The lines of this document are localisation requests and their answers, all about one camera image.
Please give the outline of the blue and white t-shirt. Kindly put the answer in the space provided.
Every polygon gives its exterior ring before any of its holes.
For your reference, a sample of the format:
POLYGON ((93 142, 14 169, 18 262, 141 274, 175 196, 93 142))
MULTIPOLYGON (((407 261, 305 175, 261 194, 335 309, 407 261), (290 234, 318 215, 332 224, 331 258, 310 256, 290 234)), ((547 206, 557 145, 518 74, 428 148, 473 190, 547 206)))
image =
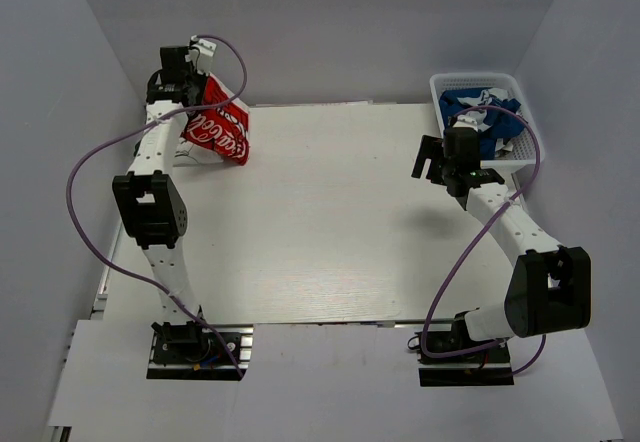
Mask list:
POLYGON ((521 134, 524 127, 514 117, 498 110, 472 110, 472 107, 495 106, 521 116, 521 104, 504 89, 480 87, 444 91, 439 100, 443 122, 450 126, 452 117, 467 115, 484 124, 477 132, 482 160, 493 160, 496 154, 512 150, 511 140, 521 134))

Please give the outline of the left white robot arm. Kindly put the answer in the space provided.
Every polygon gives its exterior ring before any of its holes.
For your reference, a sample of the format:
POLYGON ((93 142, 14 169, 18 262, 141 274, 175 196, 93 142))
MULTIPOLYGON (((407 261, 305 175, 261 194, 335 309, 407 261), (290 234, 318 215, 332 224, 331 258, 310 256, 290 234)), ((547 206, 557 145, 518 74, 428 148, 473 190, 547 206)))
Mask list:
POLYGON ((147 119, 156 125, 142 136, 127 173, 116 176, 112 189, 126 233, 147 258, 159 292, 162 324, 183 325, 190 318, 175 303, 197 315, 196 301, 187 274, 182 238, 188 226, 186 205, 173 180, 176 149, 188 116, 170 113, 198 98, 196 72, 185 46, 160 49, 161 69, 147 85, 147 119))

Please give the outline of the white Coca-Cola t-shirt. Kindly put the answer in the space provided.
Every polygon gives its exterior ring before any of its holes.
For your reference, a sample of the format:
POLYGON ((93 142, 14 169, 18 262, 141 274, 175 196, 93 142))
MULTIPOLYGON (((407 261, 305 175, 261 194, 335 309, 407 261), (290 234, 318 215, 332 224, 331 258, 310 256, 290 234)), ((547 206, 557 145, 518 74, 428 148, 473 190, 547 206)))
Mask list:
POLYGON ((220 155, 222 162, 244 166, 250 152, 249 115, 249 106, 235 99, 223 107, 195 112, 182 135, 220 155))

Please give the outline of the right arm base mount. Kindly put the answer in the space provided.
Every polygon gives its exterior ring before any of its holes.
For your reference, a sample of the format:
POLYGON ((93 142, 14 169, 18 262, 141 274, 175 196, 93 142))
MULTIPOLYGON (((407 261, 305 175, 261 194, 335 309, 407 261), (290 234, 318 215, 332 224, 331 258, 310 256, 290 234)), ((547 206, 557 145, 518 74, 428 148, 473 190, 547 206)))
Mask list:
POLYGON ((427 357, 419 345, 421 333, 416 332, 407 342, 407 349, 418 356, 421 387, 496 387, 514 384, 511 357, 505 344, 489 350, 434 359, 427 357))

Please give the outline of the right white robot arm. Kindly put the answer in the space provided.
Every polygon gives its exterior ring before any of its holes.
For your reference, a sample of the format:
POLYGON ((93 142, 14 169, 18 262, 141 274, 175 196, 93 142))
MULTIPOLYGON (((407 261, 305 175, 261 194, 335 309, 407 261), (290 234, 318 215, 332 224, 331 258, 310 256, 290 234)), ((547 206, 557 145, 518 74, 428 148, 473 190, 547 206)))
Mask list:
POLYGON ((412 171, 445 187, 482 224, 513 268, 506 294, 492 305, 454 317, 447 338, 426 332, 420 348, 436 359, 490 349, 513 337, 581 329, 592 315, 592 262, 581 247, 567 247, 546 233, 518 204, 518 196, 494 169, 480 163, 477 133, 449 128, 440 138, 422 137, 412 171))

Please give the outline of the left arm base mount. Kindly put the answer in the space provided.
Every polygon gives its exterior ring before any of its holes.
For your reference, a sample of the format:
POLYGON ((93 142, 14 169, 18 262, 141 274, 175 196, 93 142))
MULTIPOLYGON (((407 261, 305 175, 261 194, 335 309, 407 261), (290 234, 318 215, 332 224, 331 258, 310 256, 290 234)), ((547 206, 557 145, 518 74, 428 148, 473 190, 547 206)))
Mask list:
POLYGON ((223 342, 194 322, 153 323, 151 328, 149 380, 240 381, 248 369, 252 328, 223 328, 223 342))

